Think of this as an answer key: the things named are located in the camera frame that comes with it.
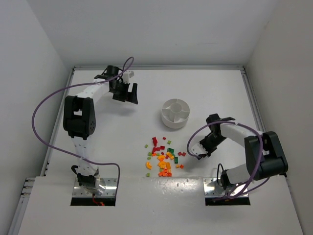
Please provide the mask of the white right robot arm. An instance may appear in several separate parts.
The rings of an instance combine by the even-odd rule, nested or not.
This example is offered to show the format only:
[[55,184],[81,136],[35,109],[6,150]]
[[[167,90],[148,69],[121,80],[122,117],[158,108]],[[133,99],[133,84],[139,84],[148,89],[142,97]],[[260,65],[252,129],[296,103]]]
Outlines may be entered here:
[[220,175],[223,189],[246,183],[251,178],[259,181],[285,174],[289,165],[278,135],[273,131],[258,132],[242,124],[232,124],[234,118],[221,118],[212,114],[206,119],[210,133],[192,147],[197,159],[209,157],[219,144],[230,139],[245,150],[246,162],[231,169],[224,169]]

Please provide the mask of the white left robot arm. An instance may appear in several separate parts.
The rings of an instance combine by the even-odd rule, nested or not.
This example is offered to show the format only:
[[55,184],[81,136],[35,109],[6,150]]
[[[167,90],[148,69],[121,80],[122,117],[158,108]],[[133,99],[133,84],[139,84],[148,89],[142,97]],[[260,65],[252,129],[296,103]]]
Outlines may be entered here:
[[71,167],[76,174],[79,186],[92,195],[99,195],[101,178],[99,167],[89,152],[90,136],[96,129],[96,103],[107,93],[112,93],[112,98],[121,102],[137,104],[137,84],[134,83],[129,91],[130,78],[133,71],[125,71],[116,66],[107,66],[102,74],[94,78],[94,82],[88,85],[82,92],[76,95],[68,95],[64,102],[63,128],[71,137],[75,146],[76,155],[80,160],[77,165]]

